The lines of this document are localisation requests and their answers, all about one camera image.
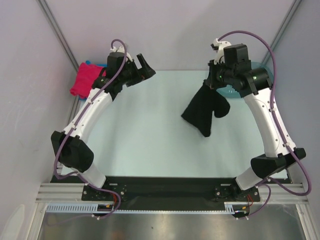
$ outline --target black fabric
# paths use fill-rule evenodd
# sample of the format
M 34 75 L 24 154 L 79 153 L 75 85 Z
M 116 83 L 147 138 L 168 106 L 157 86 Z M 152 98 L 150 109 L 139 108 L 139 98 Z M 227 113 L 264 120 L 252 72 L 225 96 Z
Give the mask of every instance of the black fabric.
M 198 128 L 203 136 L 209 137 L 213 112 L 216 118 L 222 118 L 229 110 L 230 104 L 227 99 L 203 83 L 181 117 Z

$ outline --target red fabric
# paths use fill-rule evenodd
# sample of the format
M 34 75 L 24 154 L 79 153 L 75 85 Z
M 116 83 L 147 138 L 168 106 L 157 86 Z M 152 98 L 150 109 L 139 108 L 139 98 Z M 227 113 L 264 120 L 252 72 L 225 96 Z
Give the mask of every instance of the red fabric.
M 78 73 L 75 77 L 75 83 L 70 89 L 73 96 L 79 95 L 80 98 L 85 99 L 89 96 L 91 86 L 99 76 L 103 67 L 94 64 L 81 63 Z

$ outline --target white table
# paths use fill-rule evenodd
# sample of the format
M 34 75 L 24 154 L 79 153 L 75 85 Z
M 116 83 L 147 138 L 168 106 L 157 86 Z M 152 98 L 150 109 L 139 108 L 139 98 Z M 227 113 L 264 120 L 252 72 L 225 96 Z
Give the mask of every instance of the white table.
M 88 139 L 100 171 L 106 176 L 213 178 L 245 171 L 264 147 L 243 99 L 228 98 L 230 112 L 212 117 L 210 137 L 181 117 L 207 76 L 207 71 L 157 71 L 124 87 Z M 285 179 L 287 172 L 274 177 Z

